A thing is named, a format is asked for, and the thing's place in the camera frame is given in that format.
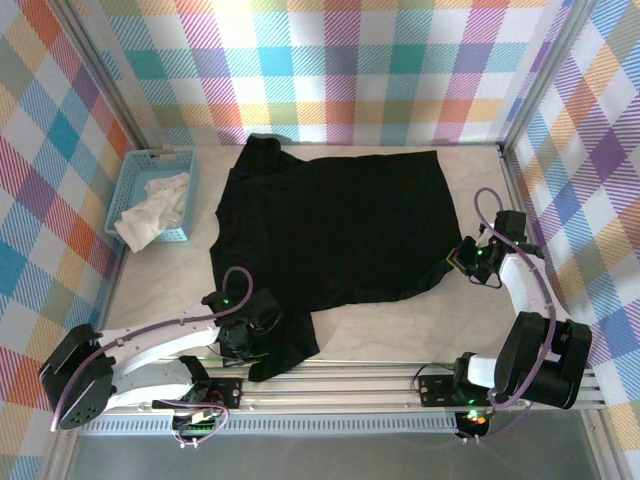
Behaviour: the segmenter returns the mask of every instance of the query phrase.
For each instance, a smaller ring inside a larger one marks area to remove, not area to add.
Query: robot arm
[[[472,396],[483,395],[484,389],[491,389],[502,399],[514,395],[534,368],[549,332],[553,308],[556,324],[550,352],[522,398],[568,409],[575,403],[580,388],[591,346],[591,331],[588,326],[573,322],[553,293],[544,274],[542,252],[526,243],[525,218],[520,212],[501,211],[494,228],[526,252],[526,260],[495,236],[489,238],[487,246],[482,246],[482,236],[478,242],[467,237],[449,256],[456,268],[470,280],[475,279],[474,283],[485,285],[497,274],[499,285],[504,284],[509,290],[517,314],[497,358],[466,353],[457,360],[457,388],[463,397],[465,391]],[[541,279],[546,292],[542,290]]]
[[[494,225],[495,230],[488,230],[493,235],[485,235],[489,237],[486,246],[467,237],[448,260],[476,284],[487,284],[497,274],[499,285],[504,283],[509,290],[517,319],[498,358],[466,353],[456,361],[454,386],[469,398],[486,398],[487,390],[492,389],[501,399],[513,396],[511,400],[522,388],[526,389],[525,399],[570,408],[585,369],[591,332],[586,325],[569,319],[555,295],[549,297],[551,287],[546,275],[540,275],[544,272],[542,254],[538,247],[526,243],[525,215],[501,211]],[[508,238],[509,243],[497,235]],[[527,260],[510,247],[513,242],[526,252]],[[245,274],[249,284],[245,298],[237,305],[224,292],[214,292],[203,304],[183,312],[182,318],[143,325],[133,332],[125,328],[96,333],[89,325],[71,330],[40,371],[55,410],[52,427],[76,428],[116,406],[190,395],[196,382],[208,379],[199,362],[152,363],[185,349],[210,345],[220,338],[237,351],[247,350],[250,357],[252,336],[271,330],[278,322],[279,307],[268,291],[252,297],[249,273],[240,267],[230,272],[236,270]],[[541,289],[541,279],[548,292]],[[552,325],[552,307],[557,319],[552,353],[532,376]],[[227,318],[212,321],[224,316]],[[529,387],[523,387],[529,381]]]
[[[150,328],[165,319],[136,327],[149,331],[128,342],[122,339],[130,334],[129,328],[96,333],[85,324],[72,329],[40,370],[40,380],[54,409],[79,365],[101,345],[115,342],[117,346],[108,350],[108,356],[103,353],[91,361],[73,382],[56,426],[75,428],[116,406],[184,396],[193,385],[189,366],[180,361],[152,362],[214,343],[220,327],[213,321],[182,321],[200,318],[213,319],[209,307],[197,304],[185,310],[173,325]]]

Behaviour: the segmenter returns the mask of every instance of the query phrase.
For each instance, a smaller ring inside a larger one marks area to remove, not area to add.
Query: colorful plaid wall
[[[517,148],[556,291],[640,478],[640,0],[600,0]]]
[[[0,479],[35,478],[51,422],[38,369],[96,324],[102,234],[128,140],[45,0],[0,0]]]
[[[571,8],[575,3],[576,0],[563,0],[562,6],[560,7],[560,10],[558,10],[556,17],[553,20],[553,24],[547,32],[547,35],[544,38],[544,42],[542,43],[542,46],[540,47],[540,50],[536,55],[536,59],[527,72],[527,76],[525,77],[524,82],[522,82],[520,90],[518,91],[518,96],[513,102],[511,110],[509,110],[509,115],[507,116],[507,119],[502,126],[502,130],[500,131],[500,141],[504,141],[506,139],[507,134],[509,133],[509,129],[513,125],[513,122],[516,119],[517,115],[520,113],[522,104],[529,95],[529,92],[531,91],[535,80],[538,78],[540,70],[542,69],[545,60],[549,56],[549,53],[551,52],[551,47],[557,40],[558,35],[560,34],[567,20],[567,16],[569,15],[569,12],[571,11]]]
[[[74,3],[144,128],[172,144],[243,143],[251,132],[494,142],[568,10],[561,0]],[[541,20],[549,10],[553,27]]]

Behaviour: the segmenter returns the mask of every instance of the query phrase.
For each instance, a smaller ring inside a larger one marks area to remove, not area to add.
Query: black t-shirt
[[[436,152],[305,162],[276,139],[250,137],[216,215],[216,285],[245,267],[254,291],[268,288],[285,313],[252,381],[319,352],[310,312],[425,292],[451,270],[445,258],[461,241]],[[230,277],[233,297],[246,287],[242,274]]]

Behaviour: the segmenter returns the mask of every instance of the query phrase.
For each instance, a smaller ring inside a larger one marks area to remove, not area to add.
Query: blue plastic basket
[[[118,176],[116,190],[109,206],[104,231],[121,242],[114,224],[122,212],[147,199],[144,186],[149,180],[166,178],[180,173],[189,173],[189,188],[184,205],[182,223],[176,228],[162,232],[154,242],[186,242],[191,235],[191,221],[198,190],[198,162],[191,148],[171,150],[135,150],[127,153]]]

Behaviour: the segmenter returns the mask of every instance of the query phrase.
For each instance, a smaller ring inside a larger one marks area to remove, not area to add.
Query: white cloth
[[[188,173],[147,182],[144,186],[147,200],[122,212],[121,220],[115,223],[133,253],[149,245],[167,228],[180,225],[188,188]]]

